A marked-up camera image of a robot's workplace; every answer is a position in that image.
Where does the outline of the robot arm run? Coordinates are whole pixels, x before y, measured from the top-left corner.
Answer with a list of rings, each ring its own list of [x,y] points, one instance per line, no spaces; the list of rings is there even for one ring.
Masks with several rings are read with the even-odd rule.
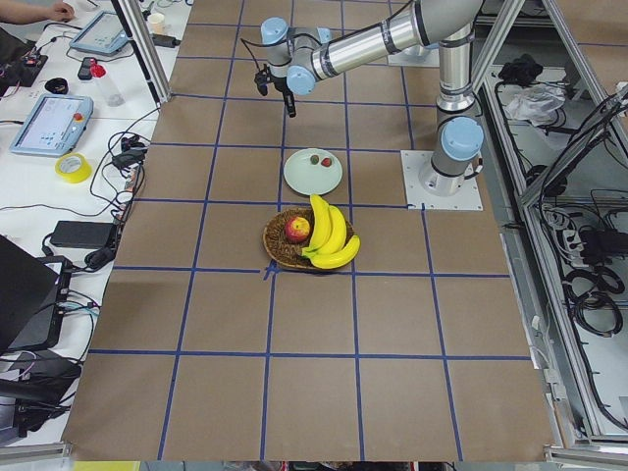
[[[411,48],[437,50],[438,140],[419,182],[431,194],[453,196],[480,172],[470,165],[480,159],[484,141],[472,115],[476,98],[471,74],[474,21],[481,6],[479,1],[409,1],[387,18],[340,37],[325,27],[295,27],[269,18],[260,27],[257,44],[267,62],[258,67],[254,82],[261,95],[275,87],[288,115],[295,117],[295,96],[311,93],[322,80]]]

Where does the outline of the person hand at desk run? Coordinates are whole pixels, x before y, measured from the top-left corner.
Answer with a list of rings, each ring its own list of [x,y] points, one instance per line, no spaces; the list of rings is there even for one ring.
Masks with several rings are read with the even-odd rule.
[[[67,23],[75,17],[73,6],[65,1],[55,1],[45,9],[45,19],[49,21]]]

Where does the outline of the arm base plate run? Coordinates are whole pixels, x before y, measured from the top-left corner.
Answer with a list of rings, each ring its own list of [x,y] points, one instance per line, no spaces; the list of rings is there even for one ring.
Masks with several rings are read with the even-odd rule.
[[[401,150],[406,206],[412,210],[483,211],[471,163],[458,177],[445,177],[432,167],[432,151]]]
[[[394,67],[437,68],[439,61],[439,44],[410,46],[388,57],[388,65]]]

